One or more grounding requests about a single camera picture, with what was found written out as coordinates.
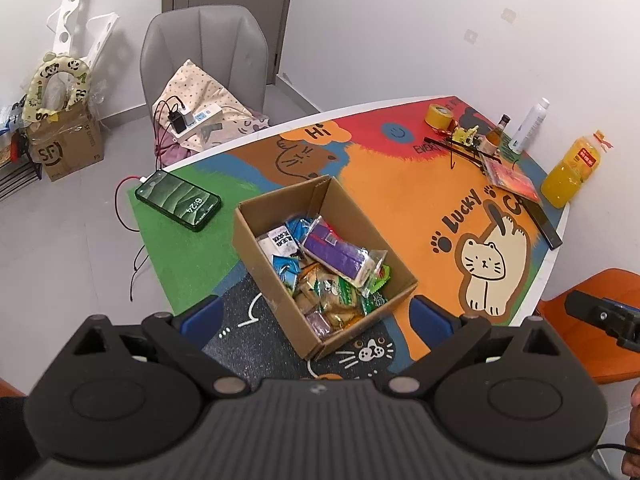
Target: metal screw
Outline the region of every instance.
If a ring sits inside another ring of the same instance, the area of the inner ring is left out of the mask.
[[[420,388],[420,382],[413,377],[394,377],[389,381],[389,389],[396,394],[412,394]]]
[[[213,383],[213,389],[219,394],[235,395],[246,388],[246,383],[240,377],[222,377]]]

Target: cardboard box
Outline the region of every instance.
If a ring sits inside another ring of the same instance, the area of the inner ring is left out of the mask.
[[[86,103],[62,110],[29,129],[31,153],[52,181],[104,158],[100,126]]]
[[[318,214],[344,240],[370,250],[387,250],[385,263],[391,266],[391,279],[382,289],[388,301],[347,330],[342,330],[325,341],[320,341],[308,325],[255,240],[293,216],[313,218]],[[328,176],[320,176],[241,202],[234,215],[233,244],[291,345],[303,359],[319,359],[337,350],[383,316],[388,316],[417,286],[415,276],[370,220],[340,183]]]

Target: snack package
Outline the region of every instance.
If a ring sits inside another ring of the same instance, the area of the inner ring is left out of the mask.
[[[334,332],[331,325],[329,325],[324,316],[318,311],[310,312],[305,317],[306,322],[309,323],[309,326],[320,339],[326,339]]]
[[[318,302],[313,302],[308,296],[301,292],[297,293],[293,300],[296,302],[296,306],[299,311],[305,316],[318,308]]]
[[[316,270],[309,272],[298,283],[298,293],[303,294],[314,305],[320,305],[320,297],[316,293]]]
[[[323,314],[328,312],[356,312],[358,298],[356,290],[343,277],[320,268],[316,271],[314,290],[320,298]]]
[[[284,256],[274,256],[273,268],[293,296],[293,291],[296,290],[296,285],[298,284],[298,273],[300,272],[298,260]]]
[[[311,218],[296,217],[291,220],[287,220],[284,222],[284,225],[286,225],[287,229],[293,236],[293,239],[298,243],[301,243],[309,232],[309,228],[312,223],[313,220]]]
[[[298,244],[284,225],[256,238],[256,241],[270,261],[272,256],[293,256],[298,252]]]
[[[364,316],[361,312],[325,312],[324,317],[334,330],[344,330],[359,322]]]
[[[386,251],[367,251],[341,240],[321,216],[311,224],[301,247],[356,288],[367,283],[386,255]]]
[[[365,316],[368,316],[379,306],[382,306],[385,303],[386,299],[379,291],[372,292],[369,294],[368,298],[364,298],[363,296],[360,297],[360,307]]]
[[[302,267],[302,270],[300,270],[300,278],[304,278],[312,270],[318,270],[318,268],[320,267],[320,264],[318,262],[313,262],[312,261],[311,264],[305,266],[305,262],[301,258],[300,259],[300,267]]]
[[[388,265],[382,265],[382,261],[376,267],[375,272],[371,273],[371,276],[367,280],[367,283],[359,290],[360,294],[364,298],[368,298],[369,294],[380,290],[386,282],[391,278],[391,268]]]

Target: table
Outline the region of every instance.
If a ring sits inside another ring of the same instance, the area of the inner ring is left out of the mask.
[[[456,315],[478,313],[496,324],[520,324],[533,312],[557,251],[548,250],[513,195],[488,186],[461,157],[454,155],[451,169],[449,152],[423,142],[436,138],[424,123],[432,102],[447,106],[466,128],[494,126],[458,98],[427,96],[332,110],[248,134],[166,168],[223,199],[220,213],[197,234],[130,194],[174,312],[212,292],[225,300],[205,352],[256,384],[261,377],[390,376],[429,351],[420,338],[427,317],[407,301],[320,362],[304,362],[293,352],[230,244],[232,213],[242,200],[318,174],[340,180],[418,277],[416,294]],[[545,173],[531,158],[523,155],[516,165],[540,186]],[[562,236],[568,207],[543,206]],[[469,263],[476,260],[492,267],[476,269]],[[371,345],[384,355],[363,362],[358,350]]]

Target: purple snack package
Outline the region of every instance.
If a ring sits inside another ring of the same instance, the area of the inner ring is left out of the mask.
[[[318,217],[311,225],[302,248],[356,288],[364,285],[376,267],[376,262],[366,249],[340,240],[322,217]]]
[[[329,325],[328,321],[319,312],[310,312],[305,317],[306,322],[309,323],[309,326],[313,329],[313,331],[320,339],[328,338],[334,331],[334,329],[331,328],[331,325]]]

